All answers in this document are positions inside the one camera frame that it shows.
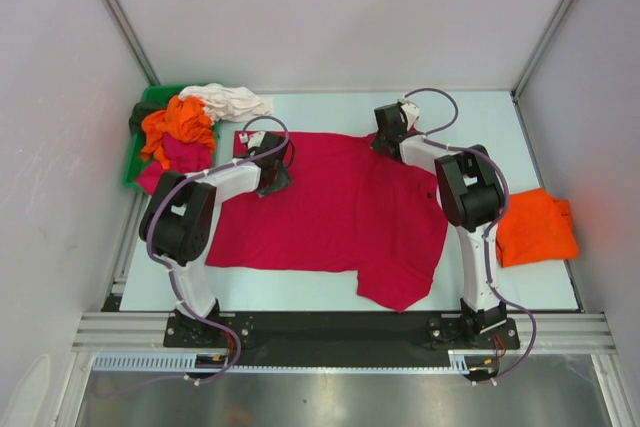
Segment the crimson t shirt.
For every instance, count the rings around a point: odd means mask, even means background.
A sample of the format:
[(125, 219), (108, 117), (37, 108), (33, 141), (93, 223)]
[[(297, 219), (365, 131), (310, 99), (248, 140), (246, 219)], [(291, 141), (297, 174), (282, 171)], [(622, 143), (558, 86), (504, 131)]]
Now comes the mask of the crimson t shirt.
[(402, 312), (428, 296), (448, 222), (435, 175), (374, 152), (372, 138), (293, 132), (292, 183), (224, 202), (211, 267), (357, 275), (357, 293)]

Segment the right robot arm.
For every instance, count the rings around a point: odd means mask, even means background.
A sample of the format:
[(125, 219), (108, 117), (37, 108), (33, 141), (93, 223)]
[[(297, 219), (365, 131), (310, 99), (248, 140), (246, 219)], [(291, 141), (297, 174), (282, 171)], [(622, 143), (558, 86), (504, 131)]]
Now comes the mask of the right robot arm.
[(436, 198), (456, 229), (462, 255), (463, 293), (454, 338), (484, 348), (507, 321), (506, 302), (496, 294), (496, 229), (507, 196), (483, 146), (457, 148), (429, 140), (411, 129), (417, 112), (408, 101), (376, 108), (372, 148), (436, 177)]

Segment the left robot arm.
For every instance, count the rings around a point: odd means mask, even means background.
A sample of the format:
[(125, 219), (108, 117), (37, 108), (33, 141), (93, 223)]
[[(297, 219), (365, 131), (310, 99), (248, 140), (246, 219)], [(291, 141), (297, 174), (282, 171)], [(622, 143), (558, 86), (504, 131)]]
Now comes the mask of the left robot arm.
[(246, 150), (227, 164), (189, 175), (164, 173), (139, 228), (149, 258), (168, 274), (177, 313), (189, 319), (187, 336), (202, 347), (214, 344), (221, 333), (231, 335), (201, 260), (214, 210), (242, 196), (262, 199), (292, 185), (285, 162), (288, 133), (242, 132), (239, 138)]

